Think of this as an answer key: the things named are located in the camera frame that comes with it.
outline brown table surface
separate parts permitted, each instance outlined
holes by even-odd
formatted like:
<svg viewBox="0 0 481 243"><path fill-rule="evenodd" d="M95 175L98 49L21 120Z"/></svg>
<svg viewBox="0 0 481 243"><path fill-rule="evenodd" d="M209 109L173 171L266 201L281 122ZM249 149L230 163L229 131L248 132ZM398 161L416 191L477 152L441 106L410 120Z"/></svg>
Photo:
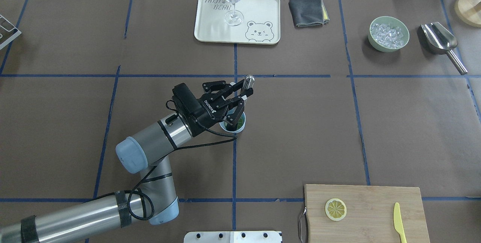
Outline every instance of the brown table surface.
<svg viewBox="0 0 481 243"><path fill-rule="evenodd" d="M200 96L254 74L236 143L171 155L179 216L91 243L263 229L298 242L305 183L419 187L431 242L479 242L481 30L455 0L324 0L331 21L298 29L288 1L268 46L197 41L197 0L0 0L22 31L0 51L0 225L132 188L115 145L166 116L175 85ZM400 51L369 45L381 15L409 28ZM465 77L426 50L419 25L434 21L458 38Z"/></svg>

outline wine glass base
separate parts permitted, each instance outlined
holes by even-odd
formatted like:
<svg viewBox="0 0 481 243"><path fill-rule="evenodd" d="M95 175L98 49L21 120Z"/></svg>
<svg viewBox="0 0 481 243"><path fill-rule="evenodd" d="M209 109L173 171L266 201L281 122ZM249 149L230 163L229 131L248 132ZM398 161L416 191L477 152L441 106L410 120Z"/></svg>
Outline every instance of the wine glass base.
<svg viewBox="0 0 481 243"><path fill-rule="evenodd" d="M229 24L230 26L237 26L242 24L242 21L244 20L244 15L242 15L242 12L239 10L234 11L231 10L227 12L224 16L224 21L225 23Z"/></svg>

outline green bowl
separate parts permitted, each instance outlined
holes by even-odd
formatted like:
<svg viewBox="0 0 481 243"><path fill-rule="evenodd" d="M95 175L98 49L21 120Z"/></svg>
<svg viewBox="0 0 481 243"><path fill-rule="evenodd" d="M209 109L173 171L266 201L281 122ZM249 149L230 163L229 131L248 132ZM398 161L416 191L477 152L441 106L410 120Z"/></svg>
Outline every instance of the green bowl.
<svg viewBox="0 0 481 243"><path fill-rule="evenodd" d="M397 51L399 48L387 48L385 46L382 46L381 44L379 44L378 42L376 42L374 40L374 38L372 37L372 34L371 34L371 26L373 24L390 24L391 27L399 27L401 28L401 32L403 34L403 37L401 38L402 41L404 41L404 45L401 47L403 48L404 46L407 45L407 43L409 42L409 30L407 29L406 25L404 25L404 23L402 23L402 21L396 19L396 18L393 18L393 17L389 17L389 16L382 16L382 17L378 17L378 18L375 18L371 24L369 25L369 28L368 28L368 39L369 39L369 43L371 43L371 45L378 51L382 51L384 53L392 53L393 51Z"/></svg>

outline bear face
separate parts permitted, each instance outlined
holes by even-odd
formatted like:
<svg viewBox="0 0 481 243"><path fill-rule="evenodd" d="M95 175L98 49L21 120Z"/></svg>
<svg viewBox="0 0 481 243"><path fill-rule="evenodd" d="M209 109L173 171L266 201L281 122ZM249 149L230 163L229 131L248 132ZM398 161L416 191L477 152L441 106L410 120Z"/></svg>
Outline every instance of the bear face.
<svg viewBox="0 0 481 243"><path fill-rule="evenodd" d="M270 42L274 38L272 32L272 22L255 23L249 21L247 23L247 32L245 37L250 41Z"/></svg>

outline cutting board handle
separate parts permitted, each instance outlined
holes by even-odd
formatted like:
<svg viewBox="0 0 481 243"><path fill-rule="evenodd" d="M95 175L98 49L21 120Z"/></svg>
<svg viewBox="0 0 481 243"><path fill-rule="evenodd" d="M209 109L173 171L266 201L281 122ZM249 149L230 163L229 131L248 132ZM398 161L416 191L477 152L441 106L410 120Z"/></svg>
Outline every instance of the cutting board handle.
<svg viewBox="0 0 481 243"><path fill-rule="evenodd" d="M308 227L307 227L307 207L304 207L304 212L302 212L301 216L299 217L299 239L301 240L302 243L307 242L307 234L308 234ZM306 222L306 241L302 239L302 218L304 217L304 220Z"/></svg>

